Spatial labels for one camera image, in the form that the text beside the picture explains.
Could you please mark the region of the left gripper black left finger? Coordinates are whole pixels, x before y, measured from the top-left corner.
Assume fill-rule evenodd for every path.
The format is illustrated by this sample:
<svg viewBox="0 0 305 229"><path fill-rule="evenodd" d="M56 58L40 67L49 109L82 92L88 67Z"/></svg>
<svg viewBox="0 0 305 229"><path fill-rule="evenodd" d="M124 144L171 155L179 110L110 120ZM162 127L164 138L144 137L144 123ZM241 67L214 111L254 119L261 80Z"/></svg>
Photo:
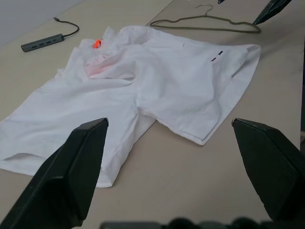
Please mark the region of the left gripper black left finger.
<svg viewBox="0 0 305 229"><path fill-rule="evenodd" d="M72 229L86 219L99 177L108 119L84 123L39 168L0 229Z"/></svg>

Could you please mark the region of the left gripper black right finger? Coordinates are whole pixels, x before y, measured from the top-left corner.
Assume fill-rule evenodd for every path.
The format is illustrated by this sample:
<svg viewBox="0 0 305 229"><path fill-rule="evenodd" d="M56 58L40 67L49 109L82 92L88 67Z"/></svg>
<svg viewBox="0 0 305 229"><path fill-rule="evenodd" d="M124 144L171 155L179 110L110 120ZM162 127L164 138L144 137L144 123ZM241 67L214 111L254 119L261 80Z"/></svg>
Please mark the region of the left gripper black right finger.
<svg viewBox="0 0 305 229"><path fill-rule="evenodd" d="M278 129L232 122L246 173L274 221L305 222L305 154Z"/></svg>

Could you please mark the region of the olive green wire hanger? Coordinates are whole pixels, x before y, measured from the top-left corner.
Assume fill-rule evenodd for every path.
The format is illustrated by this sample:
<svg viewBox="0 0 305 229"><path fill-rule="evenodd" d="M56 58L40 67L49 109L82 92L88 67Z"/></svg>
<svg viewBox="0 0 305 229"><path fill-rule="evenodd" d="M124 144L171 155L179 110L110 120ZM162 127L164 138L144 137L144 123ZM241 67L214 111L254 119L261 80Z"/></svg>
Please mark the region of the olive green wire hanger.
<svg viewBox="0 0 305 229"><path fill-rule="evenodd" d="M239 21L235 22L227 18L217 17L209 15L208 12L211 11L214 6L212 4L201 4L196 6L195 8L199 8L202 6L209 6L210 8L205 12L203 15L196 15L196 16L190 16L190 17L182 17L178 18L176 20L169 20L169 19L160 19L150 22L149 26L152 28L159 28L159 29L172 29L172 30L197 30L197 31L227 31L227 32L236 32L236 33L248 33L248 34L260 34L262 32L261 28L259 28L257 25L253 25L249 22L245 21ZM187 20L194 20L194 19L213 19L217 21L225 21L233 26L239 26L239 25L245 25L249 26L252 29L251 30L236 30L236 29L229 29L229 28L210 28L210 27L194 27L194 26L164 26L160 25L161 23L171 23L175 24L181 21L187 21Z"/></svg>

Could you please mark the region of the white shorts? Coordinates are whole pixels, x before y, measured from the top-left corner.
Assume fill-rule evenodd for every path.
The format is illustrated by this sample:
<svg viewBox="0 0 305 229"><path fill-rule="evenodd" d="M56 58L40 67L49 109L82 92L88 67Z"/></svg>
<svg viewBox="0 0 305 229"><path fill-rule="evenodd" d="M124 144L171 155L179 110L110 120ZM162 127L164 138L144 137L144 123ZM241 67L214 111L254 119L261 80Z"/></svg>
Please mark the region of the white shorts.
<svg viewBox="0 0 305 229"><path fill-rule="evenodd" d="M256 44L223 46L144 26L84 39L65 68L0 121L0 169L34 175L83 123L107 118L97 187L111 187L134 143L158 121L204 145L246 91Z"/></svg>

